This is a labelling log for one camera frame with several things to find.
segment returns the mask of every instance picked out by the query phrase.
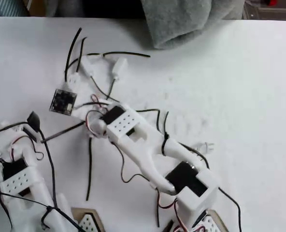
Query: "white connector plug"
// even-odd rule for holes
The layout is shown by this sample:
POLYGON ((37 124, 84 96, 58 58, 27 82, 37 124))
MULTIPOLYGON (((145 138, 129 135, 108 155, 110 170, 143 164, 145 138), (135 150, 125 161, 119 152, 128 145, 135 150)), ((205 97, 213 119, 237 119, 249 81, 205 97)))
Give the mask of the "white connector plug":
POLYGON ((93 67, 87 56, 82 56, 81 67, 86 76, 90 77, 94 75, 93 67))
POLYGON ((128 61, 124 57, 119 57, 112 69, 114 80, 118 81, 121 75, 125 72, 128 66, 128 61))

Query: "red wire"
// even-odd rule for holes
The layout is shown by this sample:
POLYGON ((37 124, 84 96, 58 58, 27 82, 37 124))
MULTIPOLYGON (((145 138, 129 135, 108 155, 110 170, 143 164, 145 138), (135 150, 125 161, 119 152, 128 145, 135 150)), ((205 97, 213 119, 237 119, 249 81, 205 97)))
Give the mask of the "red wire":
POLYGON ((205 232, 205 226, 203 225, 199 226, 194 232, 199 232, 201 229, 204 229, 203 232, 205 232))
POLYGON ((160 192, 159 192, 158 189, 156 189, 156 190, 157 190, 157 192, 158 192, 158 196, 157 196, 158 206, 159 206, 160 208, 162 208, 162 209, 170 209, 170 208, 174 205, 174 202, 176 201, 176 199, 175 199, 171 204, 169 204, 169 205, 167 205, 167 206, 161 206, 161 205, 160 205, 160 192))
POLYGON ((176 203, 177 201, 175 201, 173 205, 174 205, 174 211, 175 211, 175 215, 178 220, 178 223, 180 224, 184 232, 188 232, 188 229, 185 227, 185 225, 183 224, 183 222, 181 221, 180 217, 177 214, 176 203))

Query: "gray cloth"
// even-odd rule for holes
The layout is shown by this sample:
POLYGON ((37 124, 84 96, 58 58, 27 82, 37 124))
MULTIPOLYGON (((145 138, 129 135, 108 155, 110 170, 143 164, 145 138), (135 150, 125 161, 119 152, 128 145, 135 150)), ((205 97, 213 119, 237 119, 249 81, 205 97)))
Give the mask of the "gray cloth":
MULTIPOLYGON (((155 48, 168 49, 200 35, 221 19, 241 19, 244 0, 141 0, 155 48)), ((83 16, 78 0, 46 0, 47 16, 83 16)))

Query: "wire connector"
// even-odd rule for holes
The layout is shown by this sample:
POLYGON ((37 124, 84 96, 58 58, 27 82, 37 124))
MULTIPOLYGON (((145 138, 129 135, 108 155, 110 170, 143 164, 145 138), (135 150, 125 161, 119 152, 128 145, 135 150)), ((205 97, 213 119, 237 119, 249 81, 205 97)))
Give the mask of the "wire connector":
POLYGON ((114 77, 114 80, 118 81, 121 77, 121 75, 125 72, 126 68, 128 66, 128 61, 124 57, 119 57, 112 69, 112 75, 114 77))

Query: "black plastic part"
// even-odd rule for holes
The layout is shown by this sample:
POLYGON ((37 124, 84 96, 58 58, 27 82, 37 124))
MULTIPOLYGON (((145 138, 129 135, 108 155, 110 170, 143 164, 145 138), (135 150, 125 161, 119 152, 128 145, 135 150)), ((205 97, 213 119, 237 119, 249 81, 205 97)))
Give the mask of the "black plastic part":
POLYGON ((115 119, 125 113, 125 110, 119 106, 115 106, 112 110, 107 112, 101 119, 107 124, 111 124, 115 119))
MULTIPOLYGON (((11 178, 25 168, 27 168, 27 165, 24 159, 18 159, 17 161, 14 161, 12 163, 4 163, 2 169, 3 180, 11 178)), ((25 190, 21 191, 19 195, 24 197, 28 193, 30 193, 30 189, 26 188, 25 190)))
POLYGON ((204 210, 204 211, 200 214, 200 216, 198 217, 198 219, 195 221, 195 223, 193 224, 192 228, 194 228, 194 227, 205 217, 206 214, 207 214, 207 213, 206 213, 206 210, 204 210))
POLYGON ((39 132, 40 130, 40 119, 39 116, 32 111, 29 117, 27 118, 27 122, 31 128, 34 129, 35 132, 39 132))
POLYGON ((77 94, 56 89, 50 111, 63 115, 71 115, 77 94))
POLYGON ((187 186, 200 197, 207 187, 196 178, 197 174, 196 169, 186 162, 181 162, 166 176, 166 179, 174 185, 176 194, 187 186))
POLYGON ((167 224, 167 226, 162 230, 162 232, 170 232, 172 226, 173 226, 173 221, 170 220, 169 223, 167 224))

